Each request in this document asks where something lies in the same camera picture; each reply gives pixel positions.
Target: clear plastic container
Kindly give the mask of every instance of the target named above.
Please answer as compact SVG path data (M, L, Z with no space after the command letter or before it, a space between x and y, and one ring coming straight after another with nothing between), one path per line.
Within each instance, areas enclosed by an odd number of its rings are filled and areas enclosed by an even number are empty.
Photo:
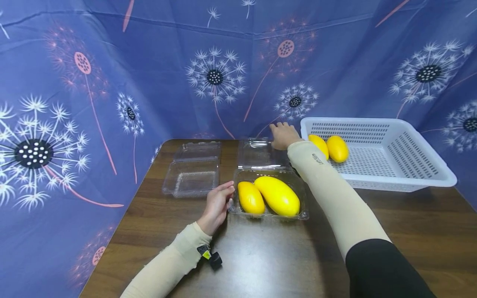
M187 143L177 149L174 160L201 160L220 157L220 142Z
M206 196L218 186L220 142L187 143L174 154L162 186L174 197Z
M267 138L241 140L238 146L238 166L234 173L235 185L242 181L253 183L260 176L272 176L286 183L300 199L300 212L296 216L281 216L265 202L263 214L247 213L240 205L238 192L235 192L233 205L228 210L230 213L252 218L271 216L306 220L310 217L306 185L294 172L286 152L274 150Z

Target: white plastic basket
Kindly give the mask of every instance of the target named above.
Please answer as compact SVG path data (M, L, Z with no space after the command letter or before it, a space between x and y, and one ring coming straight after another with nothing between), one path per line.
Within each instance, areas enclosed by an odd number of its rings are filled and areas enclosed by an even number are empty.
M350 154L342 164L329 160L354 188L413 192L427 186L451 187L454 173L406 121L380 118L308 117L301 137L315 134L327 140L339 135Z

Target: beige arm sleeve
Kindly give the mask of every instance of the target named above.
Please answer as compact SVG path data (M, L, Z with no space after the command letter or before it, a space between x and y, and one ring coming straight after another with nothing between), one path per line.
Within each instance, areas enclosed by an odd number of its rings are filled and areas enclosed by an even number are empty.
M391 242L368 205L312 142L293 143L288 147L288 157L325 212L343 259L361 241Z
M197 247L209 244L212 237L197 223L186 226L175 240L147 264L127 286L121 298L165 297L201 256Z

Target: yellow fruit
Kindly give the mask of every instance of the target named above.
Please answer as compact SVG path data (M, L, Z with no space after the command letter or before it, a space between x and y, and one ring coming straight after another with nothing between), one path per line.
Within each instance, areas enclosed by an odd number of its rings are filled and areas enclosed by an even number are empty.
M337 163L344 163L348 159L348 146L344 140L338 135L332 135L326 141L330 157Z
M262 176L255 180L267 204L278 215L295 216L300 212L300 200L293 190L281 180Z
M237 185L238 199L243 210L247 213L262 214L265 203L258 188L251 182L242 181Z
M328 153L328 146L326 145L325 140L323 140L322 138L314 134L309 134L308 140L312 142L313 144L315 144L318 147L318 149L320 149L321 152L323 152L323 154L326 156L326 160L330 158L330 154Z

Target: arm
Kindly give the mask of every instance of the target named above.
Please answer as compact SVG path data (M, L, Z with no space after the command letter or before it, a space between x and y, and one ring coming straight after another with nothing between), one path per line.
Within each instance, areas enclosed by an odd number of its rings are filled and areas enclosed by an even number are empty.
M384 232L368 205L311 142L287 123L271 124L279 150L310 187L336 237L350 276L351 297L435 298Z
M233 181L222 184L207 195L202 217L188 225L171 245L147 264L124 290L121 298L165 297L184 275L197 266L197 248L209 245L217 228L227 216L235 188Z

